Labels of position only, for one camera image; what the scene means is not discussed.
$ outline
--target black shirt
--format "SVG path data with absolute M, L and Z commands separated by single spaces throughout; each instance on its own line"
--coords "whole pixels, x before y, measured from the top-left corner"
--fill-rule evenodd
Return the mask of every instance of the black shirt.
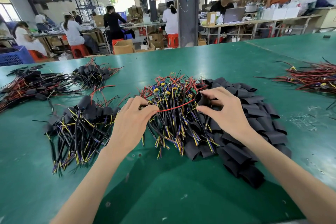
M 104 26 L 105 27 L 110 26 L 111 33 L 121 31 L 118 21 L 126 23 L 125 19 L 116 12 L 111 14 L 104 14 Z
M 225 14 L 227 9 L 234 8 L 235 6 L 232 3 L 228 3 L 226 6 L 222 6 L 221 1 L 217 1 L 210 9 L 210 12 L 220 12 Z
M 79 15 L 77 15 L 76 17 L 75 17 L 75 22 L 77 22 L 78 24 L 82 24 L 83 22 L 82 22 L 82 18 L 79 16 Z

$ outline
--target gray laptop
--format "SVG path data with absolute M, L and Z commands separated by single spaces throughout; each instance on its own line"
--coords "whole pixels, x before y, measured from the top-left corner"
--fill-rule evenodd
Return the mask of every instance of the gray laptop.
M 244 17 L 246 7 L 230 8 L 224 14 L 223 23 L 241 21 Z

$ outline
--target green table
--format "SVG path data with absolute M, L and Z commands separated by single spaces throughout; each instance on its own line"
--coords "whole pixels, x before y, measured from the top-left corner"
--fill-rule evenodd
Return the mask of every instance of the green table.
M 104 89 L 106 98 L 137 93 L 137 87 L 152 85 L 156 76 L 178 72 L 189 76 L 245 82 L 257 87 L 265 101 L 273 103 L 288 130 L 288 147 L 293 160 L 324 183 L 336 189 L 336 121 L 325 108 L 333 101 L 318 94 L 294 90 L 253 76 L 283 75 L 287 61 L 296 67 L 296 39 L 309 39 L 309 53 L 318 52 L 322 34 L 281 37 L 264 41 L 238 42 L 99 57 L 98 64 L 125 66 L 108 80 L 116 87 Z M 286 50 L 267 50 L 262 43 L 281 42 Z M 334 35 L 323 48 L 334 52 Z M 88 59 L 50 62 L 42 72 L 72 72 Z M 5 75 L 13 67 L 0 69 L 0 84 L 12 81 Z M 53 98 L 52 102 L 73 106 L 78 97 Z M 0 220 L 8 223 L 47 223 L 68 199 L 87 168 L 72 164 L 62 177 L 52 175 L 47 137 L 40 122 L 51 113 L 48 102 L 31 101 L 0 114 Z M 270 223 L 304 216 L 287 193 L 261 163 L 267 181 L 252 189 L 223 167 L 219 157 L 197 158 L 194 162 L 178 151 L 163 152 L 157 160 L 154 141 L 148 135 L 145 147 L 139 144 L 121 163 L 99 207 L 95 223 Z

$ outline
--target hair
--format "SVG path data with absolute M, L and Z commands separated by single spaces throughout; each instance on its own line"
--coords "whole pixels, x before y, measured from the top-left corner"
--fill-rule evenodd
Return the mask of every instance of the hair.
M 167 2 L 167 7 L 170 8 L 172 14 L 176 14 L 176 8 L 174 7 L 174 1 Z
M 16 39 L 15 31 L 16 31 L 17 27 L 26 27 L 26 28 L 27 28 L 27 27 L 28 27 L 28 24 L 27 24 L 27 22 L 25 22 L 25 21 L 19 21 L 19 22 L 14 26 L 14 28 L 13 28 L 13 30 L 12 30 L 12 35 L 13 35 L 14 39 Z
M 108 13 L 109 11 L 111 11 L 111 10 L 115 11 L 113 5 L 108 5 L 108 6 L 106 7 L 106 10 L 107 10 L 107 13 Z
M 63 27 L 65 30 L 68 30 L 68 21 L 72 20 L 73 16 L 72 15 L 65 15 L 64 16 L 64 23 L 63 23 Z

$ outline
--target left hand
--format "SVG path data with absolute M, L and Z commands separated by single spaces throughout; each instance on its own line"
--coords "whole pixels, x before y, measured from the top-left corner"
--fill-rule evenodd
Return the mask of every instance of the left hand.
M 148 105 L 139 110 L 140 105 L 147 104 L 139 96 L 128 99 L 115 118 L 110 141 L 105 147 L 107 151 L 118 149 L 118 153 L 125 157 L 138 145 L 147 122 L 159 110 L 156 105 Z

